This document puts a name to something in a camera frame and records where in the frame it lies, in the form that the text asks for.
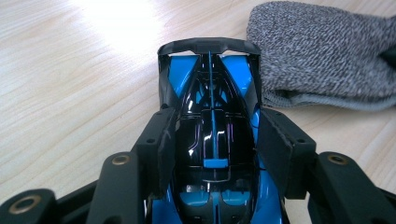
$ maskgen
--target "gray knitted fabric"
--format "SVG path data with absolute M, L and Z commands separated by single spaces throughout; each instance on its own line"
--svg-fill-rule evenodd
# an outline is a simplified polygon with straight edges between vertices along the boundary
M 247 40 L 262 50 L 265 105 L 396 105 L 396 69 L 379 57 L 396 46 L 396 17 L 270 2 L 251 11 Z

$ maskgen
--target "toy car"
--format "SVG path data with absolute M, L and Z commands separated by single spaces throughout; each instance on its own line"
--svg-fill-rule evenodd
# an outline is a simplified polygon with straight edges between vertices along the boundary
M 193 38 L 158 55 L 161 108 L 177 112 L 176 165 L 166 196 L 150 203 L 152 223 L 282 223 L 282 199 L 255 150 L 260 50 Z

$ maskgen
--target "wood grain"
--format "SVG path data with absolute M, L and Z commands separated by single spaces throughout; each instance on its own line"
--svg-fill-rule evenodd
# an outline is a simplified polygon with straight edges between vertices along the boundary
M 0 203 L 26 189 L 57 197 L 99 176 L 109 155 L 130 150 L 159 109 L 156 51 L 197 36 L 246 38 L 265 1 L 1 1 Z M 388 17 L 392 0 L 302 1 Z M 396 193 L 396 108 L 281 110 L 318 143 L 356 160 Z M 288 202 L 307 223 L 306 201 Z

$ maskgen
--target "light wood surface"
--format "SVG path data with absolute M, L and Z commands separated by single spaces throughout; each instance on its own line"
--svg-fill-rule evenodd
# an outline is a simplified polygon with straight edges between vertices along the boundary
M 159 109 L 156 52 L 198 36 L 246 39 L 265 1 L 1 1 L 0 203 L 26 189 L 57 197 L 97 179 L 106 157 L 128 151 Z M 393 0 L 311 0 L 391 16 Z M 318 144 L 358 162 L 396 193 L 396 107 L 281 110 Z M 288 202 L 307 223 L 306 201 Z

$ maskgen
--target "screw hole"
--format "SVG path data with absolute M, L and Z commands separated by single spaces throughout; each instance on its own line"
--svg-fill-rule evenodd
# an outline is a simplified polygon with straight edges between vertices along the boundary
M 346 165 L 347 159 L 339 155 L 330 155 L 328 160 L 339 165 Z
M 123 165 L 127 163 L 131 158 L 127 155 L 120 155 L 118 157 L 115 157 L 111 162 L 114 165 Z
M 29 195 L 24 198 L 17 200 L 12 204 L 8 212 L 10 214 L 18 215 L 30 211 L 32 208 L 36 207 L 41 201 L 39 195 Z

